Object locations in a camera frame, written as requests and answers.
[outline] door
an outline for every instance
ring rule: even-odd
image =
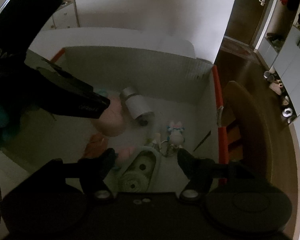
[[[259,0],[234,0],[225,36],[250,44],[267,7]]]

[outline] chair backrest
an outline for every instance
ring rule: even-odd
[[[271,181],[272,146],[266,120],[252,95],[230,81],[223,91],[238,123],[243,145],[242,162]]]

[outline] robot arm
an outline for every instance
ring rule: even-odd
[[[27,50],[63,0],[6,0],[0,8],[0,104],[18,115],[35,103],[60,115],[99,118],[110,100],[35,53],[25,65]],[[34,69],[50,64],[55,72]]]

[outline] white bunny toy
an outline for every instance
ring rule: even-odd
[[[167,126],[168,133],[170,134],[167,138],[170,144],[175,146],[180,146],[184,143],[185,139],[182,135],[185,128],[182,126],[181,122],[177,122],[176,124],[174,121],[171,121],[170,124]]]

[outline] screw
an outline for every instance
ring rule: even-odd
[[[193,189],[187,189],[182,192],[182,194],[186,198],[196,198],[197,196],[199,196],[199,194]]]
[[[99,199],[106,199],[111,196],[110,192],[107,190],[99,190],[94,195]]]

